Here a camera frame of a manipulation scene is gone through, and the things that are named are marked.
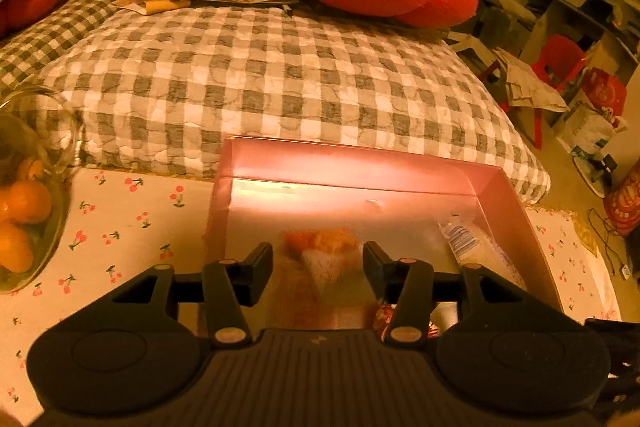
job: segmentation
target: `barcode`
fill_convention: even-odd
[[[460,257],[463,253],[471,250],[480,244],[478,238],[471,231],[462,225],[453,227],[449,232],[449,244],[451,250],[456,257]]]

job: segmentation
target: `wall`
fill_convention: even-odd
[[[604,153],[613,156],[618,163],[613,176],[614,184],[620,183],[640,158],[640,67],[636,68],[626,85],[622,117],[627,121],[629,130],[614,136],[604,149]]]

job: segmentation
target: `metal screw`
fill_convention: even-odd
[[[411,344],[422,338],[422,332],[413,326],[400,326],[392,329],[389,334],[393,340],[403,344]]]
[[[221,328],[213,335],[220,344],[237,344],[246,338],[246,333],[240,328]]]

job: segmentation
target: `metallic pink tray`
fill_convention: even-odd
[[[241,261],[260,241],[274,244],[273,276],[246,309],[264,327],[370,327],[376,302],[364,274],[312,295],[304,270],[282,254],[282,232],[350,227],[392,259],[414,257],[437,271],[458,265],[438,223],[452,212],[488,232],[527,288],[561,310],[529,219],[504,172],[437,156],[253,137],[225,140],[206,232],[207,261]]]

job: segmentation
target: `cherry print tablecloth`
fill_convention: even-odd
[[[55,256],[30,286],[0,295],[0,409],[24,425],[42,411],[25,363],[47,328],[154,264],[201,270],[211,190],[207,182],[79,169]],[[567,314],[618,319],[602,257],[583,247],[570,215],[542,208],[527,214]]]
[[[211,191],[195,180],[76,172],[58,251],[30,286],[0,295],[0,409],[24,425],[42,411],[25,360],[47,328],[154,264],[202,269]]]

